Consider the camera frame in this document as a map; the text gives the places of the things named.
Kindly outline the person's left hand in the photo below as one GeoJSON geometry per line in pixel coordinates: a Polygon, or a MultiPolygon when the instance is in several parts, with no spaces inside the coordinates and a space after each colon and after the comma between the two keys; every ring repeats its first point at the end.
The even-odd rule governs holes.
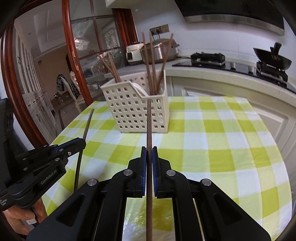
{"type": "Polygon", "coordinates": [[[30,211],[29,209],[21,209],[14,205],[3,211],[3,214],[12,229],[20,235],[28,235],[30,232],[23,224],[22,220],[37,218],[38,222],[41,223],[47,218],[46,209],[41,198],[33,205],[33,211],[30,211]]]}

